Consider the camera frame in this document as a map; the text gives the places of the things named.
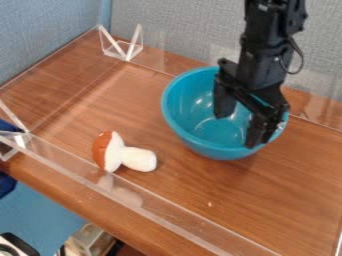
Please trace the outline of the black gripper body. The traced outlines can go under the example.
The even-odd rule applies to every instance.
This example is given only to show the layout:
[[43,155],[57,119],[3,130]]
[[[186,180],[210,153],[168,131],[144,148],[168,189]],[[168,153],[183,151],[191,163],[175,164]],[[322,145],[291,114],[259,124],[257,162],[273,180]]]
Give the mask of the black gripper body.
[[283,114],[289,110],[289,103],[281,85],[290,62],[291,50],[287,43],[263,49],[250,49],[243,45],[238,62],[227,58],[218,60],[215,84],[232,90],[236,103],[242,103],[253,113],[269,106]]

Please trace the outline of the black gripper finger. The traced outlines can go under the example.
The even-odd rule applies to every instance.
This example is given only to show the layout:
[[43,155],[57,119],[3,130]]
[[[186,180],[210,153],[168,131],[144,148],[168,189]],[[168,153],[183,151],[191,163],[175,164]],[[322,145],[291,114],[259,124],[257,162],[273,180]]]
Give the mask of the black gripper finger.
[[218,119],[230,116],[236,107],[234,92],[222,84],[214,85],[214,114]]
[[263,106],[253,113],[247,128],[246,142],[247,148],[253,149],[259,144],[266,144],[282,122],[282,112],[269,106]]

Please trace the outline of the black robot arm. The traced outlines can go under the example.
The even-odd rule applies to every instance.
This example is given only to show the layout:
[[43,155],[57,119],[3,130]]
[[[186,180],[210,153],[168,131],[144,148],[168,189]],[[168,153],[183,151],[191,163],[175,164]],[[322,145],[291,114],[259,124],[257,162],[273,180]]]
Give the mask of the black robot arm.
[[214,80],[214,114],[230,116],[236,105],[251,112],[244,145],[270,141],[290,104],[281,86],[294,55],[302,53],[294,35],[303,31],[306,0],[244,0],[246,27],[240,35],[239,61],[218,60]]

